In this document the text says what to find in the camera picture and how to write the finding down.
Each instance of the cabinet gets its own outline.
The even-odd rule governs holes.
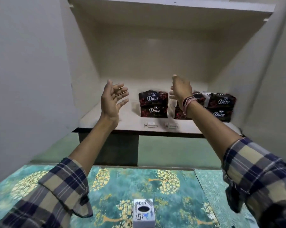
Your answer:
[[[122,133],[201,136],[192,121],[150,119],[150,129],[138,115],[138,93],[169,91],[177,73],[195,90],[235,95],[228,126],[241,134],[284,5],[271,16],[274,4],[228,0],[0,0],[0,181],[77,127],[93,128],[108,78],[129,88]]]

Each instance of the open hand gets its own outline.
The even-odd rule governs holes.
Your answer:
[[[178,100],[180,109],[183,110],[183,100],[192,96],[192,87],[188,80],[182,79],[175,74],[172,76],[172,80],[173,86],[171,89],[173,91],[169,92],[169,98]]]
[[[120,103],[117,103],[122,98],[129,95],[127,87],[123,87],[124,84],[112,85],[112,81],[108,80],[101,96],[101,119],[105,119],[110,122],[111,129],[114,130],[119,123],[119,110],[123,105],[129,102],[129,99],[124,99]]]

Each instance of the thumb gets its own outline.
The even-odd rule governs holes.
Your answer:
[[[111,95],[111,89],[112,89],[112,80],[108,79],[107,84],[104,87],[104,94]]]

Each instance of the white shelf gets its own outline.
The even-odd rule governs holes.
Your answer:
[[[79,128],[93,128],[101,115],[100,103],[89,111],[81,120]],[[141,118],[140,104],[138,101],[130,100],[123,106],[119,113],[119,124],[116,130],[132,130],[145,132],[170,132],[170,133],[188,133],[202,134],[195,123],[191,120],[175,120],[169,114],[168,118]],[[156,128],[148,128],[145,126],[147,122],[155,122]],[[177,129],[168,129],[166,123],[177,123]],[[225,123],[229,128],[241,134],[241,131],[232,123]]]
[[[274,4],[213,0],[70,0],[101,24],[184,30],[217,30],[263,21]]]

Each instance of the tissue box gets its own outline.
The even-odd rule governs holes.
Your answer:
[[[133,200],[133,228],[154,228],[156,217],[152,199]]]

